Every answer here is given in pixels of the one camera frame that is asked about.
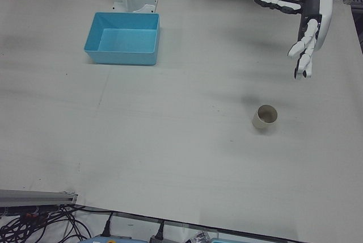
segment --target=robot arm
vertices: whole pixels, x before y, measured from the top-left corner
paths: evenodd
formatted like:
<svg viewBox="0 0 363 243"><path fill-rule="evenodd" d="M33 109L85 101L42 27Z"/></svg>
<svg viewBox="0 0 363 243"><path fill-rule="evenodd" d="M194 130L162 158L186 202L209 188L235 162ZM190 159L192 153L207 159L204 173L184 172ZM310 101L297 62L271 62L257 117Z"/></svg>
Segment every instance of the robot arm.
<svg viewBox="0 0 363 243"><path fill-rule="evenodd" d="M333 0L299 0L298 3L291 0L254 1L287 14L301 13L298 41L291 47L288 56L298 58L295 78L311 77L311 57L324 43L331 21Z"/></svg>

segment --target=blue tray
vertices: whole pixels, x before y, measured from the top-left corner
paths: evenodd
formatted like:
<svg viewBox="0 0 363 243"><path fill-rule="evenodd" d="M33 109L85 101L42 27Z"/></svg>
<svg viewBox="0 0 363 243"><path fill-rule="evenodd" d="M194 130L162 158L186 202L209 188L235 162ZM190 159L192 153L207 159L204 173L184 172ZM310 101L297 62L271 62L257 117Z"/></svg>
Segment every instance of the blue tray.
<svg viewBox="0 0 363 243"><path fill-rule="evenodd" d="M101 64L155 65L159 14L95 14L85 51Z"/></svg>

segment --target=white tabletop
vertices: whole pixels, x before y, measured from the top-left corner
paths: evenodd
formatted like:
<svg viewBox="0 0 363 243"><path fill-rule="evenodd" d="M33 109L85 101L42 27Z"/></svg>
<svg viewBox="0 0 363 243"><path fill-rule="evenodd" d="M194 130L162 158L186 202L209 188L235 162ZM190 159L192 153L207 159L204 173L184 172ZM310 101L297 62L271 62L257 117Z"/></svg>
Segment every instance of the white tabletop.
<svg viewBox="0 0 363 243"><path fill-rule="evenodd" d="M0 0L0 188L316 243L363 238L363 57L334 3L313 78L299 16L252 0L159 0L156 66L95 65L112 0ZM267 132L261 104L278 111Z"/></svg>

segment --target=cardboard tube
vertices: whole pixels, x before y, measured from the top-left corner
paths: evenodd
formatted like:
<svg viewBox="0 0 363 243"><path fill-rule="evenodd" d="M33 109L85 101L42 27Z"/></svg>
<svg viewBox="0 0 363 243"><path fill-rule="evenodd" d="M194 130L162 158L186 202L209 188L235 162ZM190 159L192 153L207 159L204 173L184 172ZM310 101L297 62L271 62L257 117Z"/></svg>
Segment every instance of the cardboard tube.
<svg viewBox="0 0 363 243"><path fill-rule="evenodd" d="M262 129L272 125L277 120L277 111L270 105L262 105L256 111L252 120L255 128Z"/></svg>

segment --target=black cable bundle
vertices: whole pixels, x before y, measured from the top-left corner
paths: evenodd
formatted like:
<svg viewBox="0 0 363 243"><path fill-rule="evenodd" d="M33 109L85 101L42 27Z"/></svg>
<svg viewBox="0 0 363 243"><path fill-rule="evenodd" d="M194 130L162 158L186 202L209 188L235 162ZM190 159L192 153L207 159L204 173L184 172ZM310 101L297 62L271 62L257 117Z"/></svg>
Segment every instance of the black cable bundle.
<svg viewBox="0 0 363 243"><path fill-rule="evenodd" d="M42 231L38 239L34 243L38 243L49 225L59 223L62 221L69 221L71 229L63 239L58 243L64 243L70 238L77 237L78 240L90 238L91 233L88 228L79 220L76 220L73 216L75 211L83 210L83 207L70 207L61 206L60 211L55 213L41 213L41 214L25 214L11 220L9 223L0 228L0 242L1 243L25 243L34 233ZM83 235L79 227L79 224L87 232L87 236Z"/></svg>

